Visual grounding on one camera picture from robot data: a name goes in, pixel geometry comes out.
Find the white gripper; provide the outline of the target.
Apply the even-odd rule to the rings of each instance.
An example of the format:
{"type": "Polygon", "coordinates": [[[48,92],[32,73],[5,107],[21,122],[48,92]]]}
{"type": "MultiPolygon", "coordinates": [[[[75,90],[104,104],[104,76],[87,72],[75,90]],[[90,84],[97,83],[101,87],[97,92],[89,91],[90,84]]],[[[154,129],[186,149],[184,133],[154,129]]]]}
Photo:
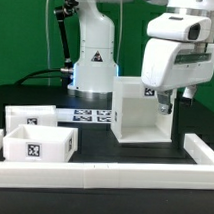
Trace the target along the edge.
{"type": "Polygon", "coordinates": [[[192,99],[196,84],[208,82],[213,76],[214,44],[208,44],[202,52],[196,52],[195,46],[152,38],[146,44],[141,79],[146,87],[158,91],[159,112],[163,115],[172,112],[171,89],[186,87],[182,96],[192,99]]]}

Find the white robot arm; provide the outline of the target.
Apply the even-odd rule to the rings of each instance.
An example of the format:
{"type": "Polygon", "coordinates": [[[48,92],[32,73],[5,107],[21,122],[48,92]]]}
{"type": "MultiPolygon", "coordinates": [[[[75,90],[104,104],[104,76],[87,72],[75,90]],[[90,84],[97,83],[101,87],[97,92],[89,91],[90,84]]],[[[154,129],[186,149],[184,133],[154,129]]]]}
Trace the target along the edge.
{"type": "MultiPolygon", "coordinates": [[[[118,74],[114,62],[114,23],[100,14],[98,3],[133,0],[64,0],[54,9],[64,50],[69,90],[87,96],[108,94],[118,74]]],[[[159,111],[171,112],[170,96],[177,88],[190,105],[197,85],[214,73],[214,0],[144,0],[165,6],[150,20],[141,68],[145,87],[157,94],[159,111]]]]}

